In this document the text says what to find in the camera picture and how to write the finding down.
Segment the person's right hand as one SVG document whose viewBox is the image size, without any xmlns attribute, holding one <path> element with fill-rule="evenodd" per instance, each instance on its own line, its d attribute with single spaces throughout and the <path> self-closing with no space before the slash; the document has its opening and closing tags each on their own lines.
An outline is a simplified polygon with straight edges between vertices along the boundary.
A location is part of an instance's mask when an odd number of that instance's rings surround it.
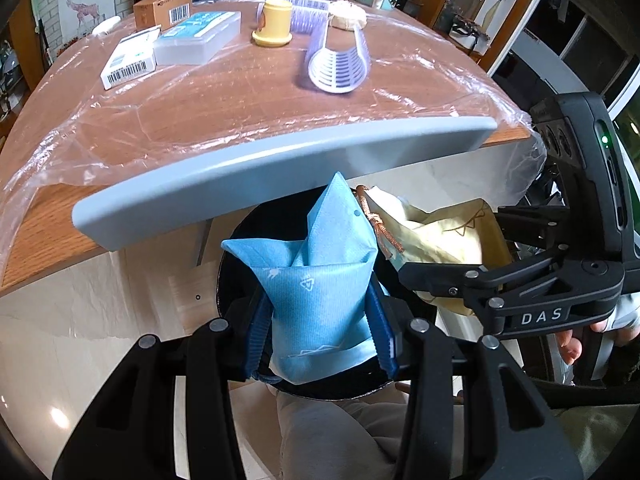
<svg viewBox="0 0 640 480">
<path fill-rule="evenodd" d="M 640 294 L 623 295 L 617 301 L 612 314 L 603 321 L 593 323 L 593 333 L 615 333 L 616 346 L 629 344 L 639 336 Z M 573 365 L 582 354 L 582 343 L 573 336 L 572 330 L 563 330 L 555 335 L 560 356 L 566 365 Z"/>
</svg>

